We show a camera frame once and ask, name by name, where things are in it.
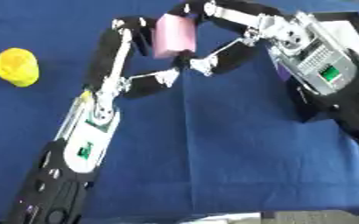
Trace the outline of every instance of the yellow plastic toy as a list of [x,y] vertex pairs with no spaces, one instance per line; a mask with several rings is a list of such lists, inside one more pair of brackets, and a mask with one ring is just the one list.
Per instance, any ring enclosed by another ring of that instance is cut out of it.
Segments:
[[25,49],[7,49],[0,53],[0,77],[17,87],[28,87],[39,77],[37,59]]

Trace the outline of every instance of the black robotic finger segment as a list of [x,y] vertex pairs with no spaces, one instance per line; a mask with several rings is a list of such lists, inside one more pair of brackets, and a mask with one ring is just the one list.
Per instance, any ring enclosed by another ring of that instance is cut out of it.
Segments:
[[167,85],[159,83],[154,75],[140,77],[131,80],[130,90],[124,93],[127,98],[138,98],[147,95],[153,95],[163,89]]
[[216,3],[223,8],[240,11],[254,16],[258,16],[260,13],[269,16],[282,15],[280,10],[278,10],[277,8],[266,6],[260,3],[247,3],[243,0],[217,0]]
[[212,68],[212,72],[213,74],[224,74],[229,72],[242,65],[246,60],[251,60],[256,52],[256,47],[246,46],[239,41],[235,42],[230,47],[216,54],[218,63]]

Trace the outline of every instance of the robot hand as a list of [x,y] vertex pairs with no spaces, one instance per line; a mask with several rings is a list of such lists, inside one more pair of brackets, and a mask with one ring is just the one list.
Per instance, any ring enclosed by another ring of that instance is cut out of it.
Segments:
[[5,223],[77,223],[83,201],[120,122],[120,96],[139,97],[170,87],[180,74],[165,71],[123,77],[136,48],[147,54],[155,21],[115,19],[101,36],[82,94],[74,100],[57,136],[30,169]]
[[298,95],[335,119],[359,143],[359,54],[344,47],[312,15],[284,16],[272,7],[231,0],[186,1],[168,12],[195,23],[211,21],[240,35],[190,68],[206,76],[224,74],[250,60],[265,39],[272,58],[299,83]]

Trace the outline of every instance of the pink cube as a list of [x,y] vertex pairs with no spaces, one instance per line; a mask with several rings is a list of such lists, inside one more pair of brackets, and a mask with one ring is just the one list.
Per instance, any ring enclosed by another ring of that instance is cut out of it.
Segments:
[[153,34],[155,58],[168,58],[189,50],[196,51],[194,21],[187,17],[165,14],[161,17]]

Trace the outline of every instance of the navy fabric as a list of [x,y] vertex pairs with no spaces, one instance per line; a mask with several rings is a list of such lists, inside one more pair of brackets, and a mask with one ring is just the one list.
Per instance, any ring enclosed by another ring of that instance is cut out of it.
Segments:
[[[3,0],[0,52],[31,50],[37,84],[0,80],[0,219],[24,175],[80,93],[99,34],[112,18],[158,17],[177,1]],[[285,12],[359,11],[338,0],[263,0]],[[234,34],[204,24],[200,53]],[[295,122],[266,51],[231,73],[185,72],[173,88],[120,100],[123,116],[85,217],[179,217],[286,209],[359,210],[359,147],[332,121]],[[167,67],[132,59],[129,74]]]

